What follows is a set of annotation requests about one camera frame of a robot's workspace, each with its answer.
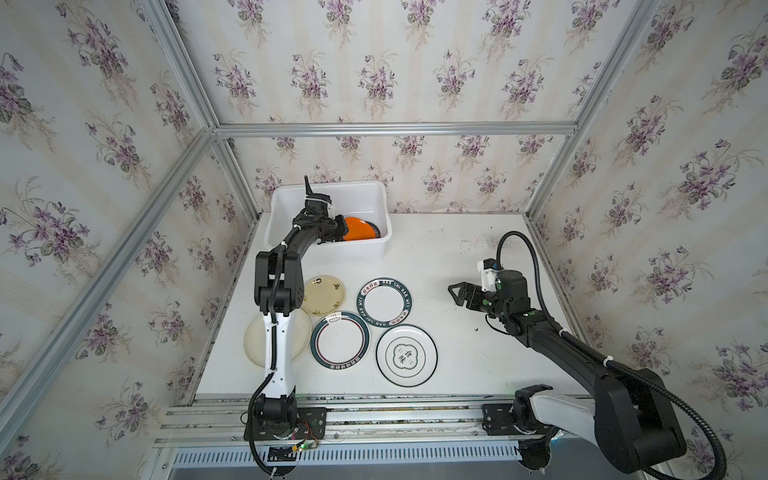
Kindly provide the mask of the orange plastic plate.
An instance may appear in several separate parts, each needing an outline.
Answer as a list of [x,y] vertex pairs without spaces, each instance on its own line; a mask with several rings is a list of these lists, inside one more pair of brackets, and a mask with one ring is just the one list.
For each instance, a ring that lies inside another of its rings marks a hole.
[[344,241],[373,240],[381,237],[381,231],[374,223],[357,217],[345,217],[344,220],[347,229],[343,236]]

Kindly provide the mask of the green rim lettered plate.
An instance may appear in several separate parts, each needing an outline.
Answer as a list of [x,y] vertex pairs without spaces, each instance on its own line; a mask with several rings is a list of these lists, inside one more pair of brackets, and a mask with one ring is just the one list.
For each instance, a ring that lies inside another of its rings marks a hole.
[[365,283],[356,297],[358,315],[373,327],[390,328],[403,323],[413,309],[410,290],[400,281],[379,277]]

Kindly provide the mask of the white plate black outline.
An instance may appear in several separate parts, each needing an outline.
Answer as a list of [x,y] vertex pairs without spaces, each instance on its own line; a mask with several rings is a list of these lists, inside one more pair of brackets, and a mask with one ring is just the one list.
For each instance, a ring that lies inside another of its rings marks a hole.
[[415,388],[427,383],[439,363],[433,338],[422,328],[410,324],[386,330],[377,342],[375,355],[383,377],[402,388]]

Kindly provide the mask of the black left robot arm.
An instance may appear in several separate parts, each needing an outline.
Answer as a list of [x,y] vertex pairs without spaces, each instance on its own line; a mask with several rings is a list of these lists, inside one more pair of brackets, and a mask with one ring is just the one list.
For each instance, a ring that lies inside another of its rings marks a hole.
[[264,379],[246,407],[244,439],[250,443],[261,433],[278,437],[298,427],[291,335],[304,298],[302,260],[310,247],[341,240],[347,233],[343,216],[306,207],[277,246],[256,256],[254,301],[263,315],[266,340]]

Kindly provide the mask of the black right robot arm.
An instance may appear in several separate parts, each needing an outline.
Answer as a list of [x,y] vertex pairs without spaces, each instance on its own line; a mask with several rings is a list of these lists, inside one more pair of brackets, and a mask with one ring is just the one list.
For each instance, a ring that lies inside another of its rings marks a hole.
[[506,335],[546,357],[587,392],[557,395],[537,384],[519,389],[506,414],[491,413],[488,433],[501,427],[523,434],[564,430],[596,445],[623,473],[683,456],[687,444],[660,377],[649,370],[622,372],[610,359],[567,332],[547,308],[532,304],[525,276],[487,269],[481,284],[448,286],[454,303],[498,321]]

